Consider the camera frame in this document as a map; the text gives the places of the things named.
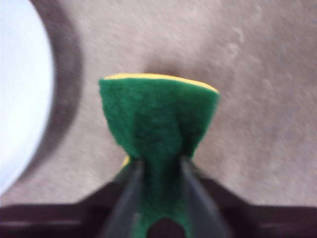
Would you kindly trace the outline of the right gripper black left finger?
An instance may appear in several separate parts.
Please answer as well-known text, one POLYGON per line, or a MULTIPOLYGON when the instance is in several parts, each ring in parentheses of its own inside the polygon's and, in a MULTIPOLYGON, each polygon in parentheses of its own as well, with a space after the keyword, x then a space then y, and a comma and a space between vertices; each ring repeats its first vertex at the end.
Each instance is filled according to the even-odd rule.
POLYGON ((130 238, 138 220, 138 207, 143 185, 143 161, 128 163, 114 181, 123 191, 107 222, 99 231, 100 238, 130 238))

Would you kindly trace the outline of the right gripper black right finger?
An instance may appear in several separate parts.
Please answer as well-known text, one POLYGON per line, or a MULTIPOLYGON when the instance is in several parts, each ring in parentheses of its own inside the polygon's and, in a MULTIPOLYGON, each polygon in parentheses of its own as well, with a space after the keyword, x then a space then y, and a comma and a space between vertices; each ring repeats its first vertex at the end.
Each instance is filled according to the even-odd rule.
POLYGON ((181 158, 181 174, 193 237, 231 238, 230 227, 195 176, 189 158, 181 158))

